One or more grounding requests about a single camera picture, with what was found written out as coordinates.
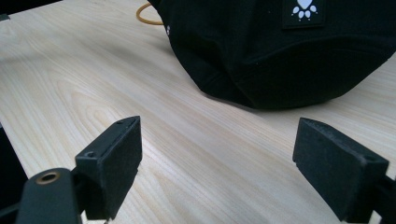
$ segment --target black clamp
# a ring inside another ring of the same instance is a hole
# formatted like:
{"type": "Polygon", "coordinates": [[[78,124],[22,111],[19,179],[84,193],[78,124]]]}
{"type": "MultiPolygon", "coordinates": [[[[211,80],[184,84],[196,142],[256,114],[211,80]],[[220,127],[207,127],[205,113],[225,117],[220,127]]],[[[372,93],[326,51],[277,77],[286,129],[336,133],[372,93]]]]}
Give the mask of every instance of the black clamp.
{"type": "Polygon", "coordinates": [[[396,223],[396,182],[389,161],[333,127],[300,119],[293,160],[340,220],[368,223],[375,210],[381,223],[396,223]]]}
{"type": "Polygon", "coordinates": [[[112,124],[76,156],[76,168],[51,169],[24,186],[17,224],[114,219],[142,161],[140,118],[112,124]]]}

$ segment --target cord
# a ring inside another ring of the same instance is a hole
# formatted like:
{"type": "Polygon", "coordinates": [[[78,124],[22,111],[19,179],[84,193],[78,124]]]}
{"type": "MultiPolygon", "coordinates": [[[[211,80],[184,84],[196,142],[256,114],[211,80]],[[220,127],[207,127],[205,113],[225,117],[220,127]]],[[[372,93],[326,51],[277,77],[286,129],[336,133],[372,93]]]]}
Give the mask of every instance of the cord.
{"type": "Polygon", "coordinates": [[[150,7],[151,3],[146,3],[145,5],[143,5],[142,7],[140,7],[137,11],[136,11],[136,17],[139,21],[146,23],[146,24],[150,24],[150,25],[163,25],[162,21],[149,21],[146,20],[144,18],[142,18],[140,16],[140,13],[146,8],[146,7],[150,7]]]}

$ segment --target black fabric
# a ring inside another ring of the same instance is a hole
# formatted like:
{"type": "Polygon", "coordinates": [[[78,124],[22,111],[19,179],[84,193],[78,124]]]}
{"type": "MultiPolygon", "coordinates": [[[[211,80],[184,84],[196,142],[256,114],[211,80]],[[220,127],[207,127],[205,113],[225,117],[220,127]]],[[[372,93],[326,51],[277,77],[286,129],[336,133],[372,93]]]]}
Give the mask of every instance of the black fabric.
{"type": "Polygon", "coordinates": [[[396,50],[394,0],[328,0],[322,26],[303,29],[283,29],[282,0],[149,1],[197,86],[254,108],[341,96],[396,50]]]}

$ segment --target tabletop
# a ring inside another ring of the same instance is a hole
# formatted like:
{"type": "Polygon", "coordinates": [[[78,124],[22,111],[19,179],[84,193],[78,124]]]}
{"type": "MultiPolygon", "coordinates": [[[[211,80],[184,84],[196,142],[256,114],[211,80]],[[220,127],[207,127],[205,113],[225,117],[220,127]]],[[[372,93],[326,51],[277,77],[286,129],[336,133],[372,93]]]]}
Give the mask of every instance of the tabletop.
{"type": "Polygon", "coordinates": [[[28,176],[72,169],[131,116],[143,160],[113,223],[340,223],[291,159],[301,117],[383,156],[396,176],[395,55],[327,103],[248,109],[199,91],[165,29],[135,18],[145,3],[65,0],[0,22],[0,122],[28,176]]]}

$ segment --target paw print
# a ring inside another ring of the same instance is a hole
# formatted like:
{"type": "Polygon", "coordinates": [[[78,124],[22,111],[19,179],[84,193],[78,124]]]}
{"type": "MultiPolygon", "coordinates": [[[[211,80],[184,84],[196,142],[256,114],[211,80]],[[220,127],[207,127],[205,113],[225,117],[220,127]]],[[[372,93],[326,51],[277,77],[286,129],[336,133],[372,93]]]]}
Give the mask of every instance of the paw print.
{"type": "Polygon", "coordinates": [[[298,18],[299,21],[303,17],[307,17],[308,20],[310,21],[311,19],[311,12],[318,14],[318,9],[315,6],[310,6],[312,3],[312,0],[297,0],[298,4],[300,5],[299,7],[295,7],[291,13],[291,16],[294,16],[294,14],[298,13],[298,18]]]}

